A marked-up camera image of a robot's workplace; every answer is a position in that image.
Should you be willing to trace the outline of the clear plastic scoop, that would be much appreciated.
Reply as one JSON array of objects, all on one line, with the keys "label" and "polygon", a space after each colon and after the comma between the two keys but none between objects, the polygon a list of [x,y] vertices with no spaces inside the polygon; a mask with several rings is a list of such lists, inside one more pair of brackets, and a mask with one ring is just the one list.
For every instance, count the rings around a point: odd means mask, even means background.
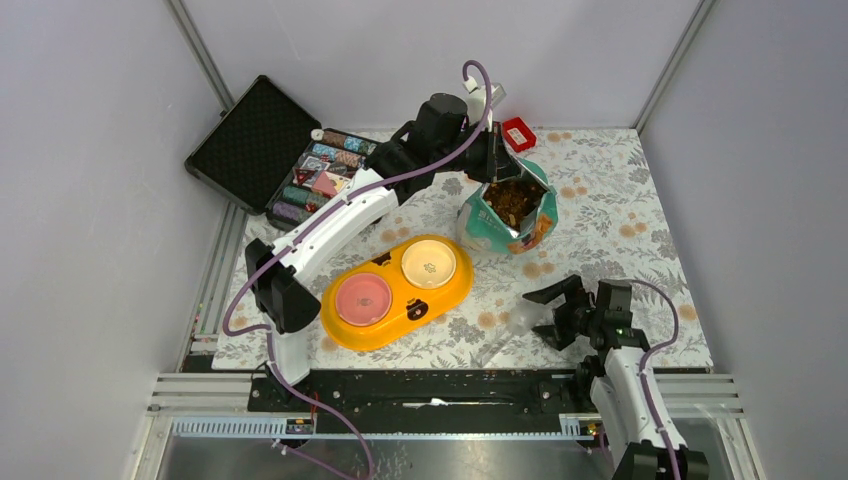
[{"label": "clear plastic scoop", "polygon": [[506,314],[506,319],[504,328],[481,347],[477,367],[524,368],[539,362],[538,357],[546,346],[532,328],[548,324],[550,318],[541,314],[518,317]]}]

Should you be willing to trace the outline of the green dog food bag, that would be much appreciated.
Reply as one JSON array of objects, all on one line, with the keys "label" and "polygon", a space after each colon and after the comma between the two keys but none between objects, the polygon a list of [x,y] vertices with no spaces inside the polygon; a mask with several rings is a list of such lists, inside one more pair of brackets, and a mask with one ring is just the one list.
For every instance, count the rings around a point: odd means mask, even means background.
[{"label": "green dog food bag", "polygon": [[519,176],[479,187],[457,217],[460,243],[472,250],[519,255],[536,248],[556,228],[556,193],[543,169],[518,161]]}]

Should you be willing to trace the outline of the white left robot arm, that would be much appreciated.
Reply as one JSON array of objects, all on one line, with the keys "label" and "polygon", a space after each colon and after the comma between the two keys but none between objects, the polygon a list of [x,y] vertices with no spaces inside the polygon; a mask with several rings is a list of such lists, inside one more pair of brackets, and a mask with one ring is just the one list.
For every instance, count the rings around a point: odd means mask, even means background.
[{"label": "white left robot arm", "polygon": [[492,110],[504,93],[500,85],[469,87],[462,100],[434,94],[415,119],[379,144],[340,193],[274,245],[254,241],[245,260],[248,279],[240,295],[252,293],[268,319],[257,325],[266,335],[272,398],[288,411],[309,401],[310,372],[300,332],[319,314],[321,303],[307,289],[316,271],[366,226],[428,188],[436,174],[463,172],[481,183],[519,174],[507,152]]}]

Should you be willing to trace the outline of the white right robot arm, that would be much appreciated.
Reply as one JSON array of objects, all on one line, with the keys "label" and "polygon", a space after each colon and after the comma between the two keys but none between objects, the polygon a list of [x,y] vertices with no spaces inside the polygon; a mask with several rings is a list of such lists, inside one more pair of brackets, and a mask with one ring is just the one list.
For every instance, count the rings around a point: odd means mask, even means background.
[{"label": "white right robot arm", "polygon": [[583,410],[601,416],[599,441],[616,479],[706,479],[704,453],[689,448],[662,398],[652,356],[676,342],[680,319],[672,316],[670,339],[650,344],[633,325],[636,279],[601,280],[596,292],[578,275],[522,294],[514,317],[550,347],[562,351],[578,337],[594,352],[575,370],[573,396]]}]

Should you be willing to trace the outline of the yellow double pet bowl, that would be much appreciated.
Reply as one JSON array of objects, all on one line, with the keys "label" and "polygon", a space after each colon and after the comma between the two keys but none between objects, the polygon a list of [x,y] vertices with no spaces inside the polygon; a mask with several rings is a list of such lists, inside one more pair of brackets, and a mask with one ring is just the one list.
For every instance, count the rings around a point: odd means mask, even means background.
[{"label": "yellow double pet bowl", "polygon": [[416,236],[338,276],[322,296],[321,323],[345,348],[377,350],[457,307],[473,282],[456,242]]}]

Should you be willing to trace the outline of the small red box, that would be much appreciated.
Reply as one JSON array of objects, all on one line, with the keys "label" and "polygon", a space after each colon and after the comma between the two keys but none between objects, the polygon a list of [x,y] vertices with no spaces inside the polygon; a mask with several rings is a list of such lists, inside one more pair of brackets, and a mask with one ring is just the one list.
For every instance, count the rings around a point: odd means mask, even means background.
[{"label": "small red box", "polygon": [[516,153],[521,153],[537,144],[537,136],[521,117],[513,117],[501,123],[505,143]]}]

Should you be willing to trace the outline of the floral table mat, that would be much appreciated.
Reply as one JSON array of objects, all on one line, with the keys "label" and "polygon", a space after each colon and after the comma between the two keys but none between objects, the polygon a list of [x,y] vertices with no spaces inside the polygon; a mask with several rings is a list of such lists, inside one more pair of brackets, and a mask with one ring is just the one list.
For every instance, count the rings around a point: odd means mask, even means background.
[{"label": "floral table mat", "polygon": [[[550,236],[518,255],[472,254],[475,281],[457,308],[384,348],[339,346],[319,322],[301,332],[315,369],[476,369],[481,347],[504,328],[519,297],[579,275],[636,279],[634,323],[652,344],[680,333],[652,358],[658,367],[709,367],[713,361],[642,145],[632,130],[540,130],[526,157],[555,189],[559,221]],[[590,353],[585,339],[565,350],[547,345],[535,366],[567,368]]]}]

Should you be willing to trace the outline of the black poker chip case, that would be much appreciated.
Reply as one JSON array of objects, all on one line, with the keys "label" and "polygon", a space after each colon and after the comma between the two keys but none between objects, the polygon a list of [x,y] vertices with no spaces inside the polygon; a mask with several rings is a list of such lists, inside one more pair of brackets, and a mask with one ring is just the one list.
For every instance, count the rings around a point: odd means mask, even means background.
[{"label": "black poker chip case", "polygon": [[186,159],[186,171],[253,216],[290,231],[351,179],[377,141],[323,128],[258,76]]}]

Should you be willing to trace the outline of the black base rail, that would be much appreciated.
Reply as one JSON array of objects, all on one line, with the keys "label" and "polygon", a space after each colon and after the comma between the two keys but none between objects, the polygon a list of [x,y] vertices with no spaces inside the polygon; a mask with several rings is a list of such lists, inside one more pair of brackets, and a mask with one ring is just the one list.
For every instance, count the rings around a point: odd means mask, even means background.
[{"label": "black base rail", "polygon": [[314,370],[286,389],[262,367],[247,409],[302,414],[320,434],[554,434],[565,419],[601,423],[575,370]]}]

